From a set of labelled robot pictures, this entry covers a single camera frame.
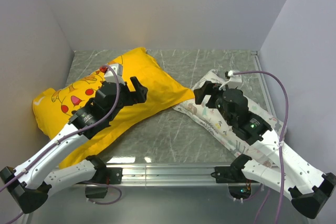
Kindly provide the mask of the yellow cartoon print pillowcase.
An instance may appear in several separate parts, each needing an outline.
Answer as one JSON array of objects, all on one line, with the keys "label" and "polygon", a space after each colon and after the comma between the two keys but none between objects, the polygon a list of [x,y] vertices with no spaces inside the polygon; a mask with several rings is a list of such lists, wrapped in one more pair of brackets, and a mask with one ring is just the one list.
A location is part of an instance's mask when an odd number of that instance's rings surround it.
[{"label": "yellow cartoon print pillowcase", "polygon": [[[59,168],[75,165],[87,156],[99,154],[135,124],[194,98],[193,91],[167,74],[143,47],[135,48],[115,58],[112,63],[123,65],[124,81],[130,82],[130,78],[135,76],[147,87],[146,102],[123,108],[110,123],[110,127],[70,153],[60,162]],[[49,138],[54,138],[68,122],[72,111],[84,106],[95,95],[103,81],[103,72],[96,70],[63,89],[56,91],[49,88],[43,91],[33,100],[33,112],[38,127]]]}]

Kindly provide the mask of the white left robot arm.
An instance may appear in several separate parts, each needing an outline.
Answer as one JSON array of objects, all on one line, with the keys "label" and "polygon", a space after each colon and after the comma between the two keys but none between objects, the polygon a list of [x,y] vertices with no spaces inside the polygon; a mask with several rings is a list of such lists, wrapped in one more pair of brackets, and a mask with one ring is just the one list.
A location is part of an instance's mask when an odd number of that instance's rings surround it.
[{"label": "white left robot arm", "polygon": [[95,96],[73,113],[69,122],[46,146],[17,167],[6,166],[1,170],[4,187],[23,213],[35,211],[48,197],[74,184],[106,182],[106,165],[95,155],[67,168],[55,168],[72,151],[109,127],[123,107],[146,101],[147,88],[136,77],[130,80],[134,91],[130,91],[126,83],[104,81]]}]

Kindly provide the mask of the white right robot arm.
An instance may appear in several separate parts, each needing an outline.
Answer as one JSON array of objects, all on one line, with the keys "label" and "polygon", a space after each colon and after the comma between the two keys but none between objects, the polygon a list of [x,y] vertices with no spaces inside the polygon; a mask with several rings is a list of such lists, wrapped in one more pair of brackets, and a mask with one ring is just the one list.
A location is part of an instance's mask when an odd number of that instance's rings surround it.
[{"label": "white right robot arm", "polygon": [[241,154],[230,165],[237,182],[253,180],[288,198],[303,216],[314,219],[335,189],[335,175],[314,168],[291,147],[280,142],[275,129],[248,107],[248,100],[239,89],[206,81],[194,90],[195,103],[209,97],[206,106],[220,113],[239,140],[262,152],[280,170],[266,167],[252,157]]}]

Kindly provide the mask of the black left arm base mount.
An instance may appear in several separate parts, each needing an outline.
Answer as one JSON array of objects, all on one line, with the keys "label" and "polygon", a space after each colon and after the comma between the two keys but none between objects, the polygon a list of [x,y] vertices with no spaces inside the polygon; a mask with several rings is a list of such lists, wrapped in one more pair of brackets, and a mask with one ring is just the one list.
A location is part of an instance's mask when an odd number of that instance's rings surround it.
[{"label": "black left arm base mount", "polygon": [[[108,168],[96,155],[88,156],[86,160],[89,161],[95,169],[93,177],[89,179],[88,182],[105,185],[118,185],[121,183],[123,170],[121,167]],[[107,192],[108,188],[102,186],[89,186],[85,188],[85,195],[88,199],[104,199]]]}]

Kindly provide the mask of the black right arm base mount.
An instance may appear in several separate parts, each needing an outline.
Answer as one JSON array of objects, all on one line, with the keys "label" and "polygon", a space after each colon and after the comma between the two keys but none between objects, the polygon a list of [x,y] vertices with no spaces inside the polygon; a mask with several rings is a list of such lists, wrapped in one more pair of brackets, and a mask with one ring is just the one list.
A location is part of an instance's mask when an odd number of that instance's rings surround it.
[{"label": "black right arm base mount", "polygon": [[246,200],[251,196],[251,180],[242,172],[252,158],[241,154],[229,166],[216,166],[211,176],[217,184],[226,184],[233,199]]}]

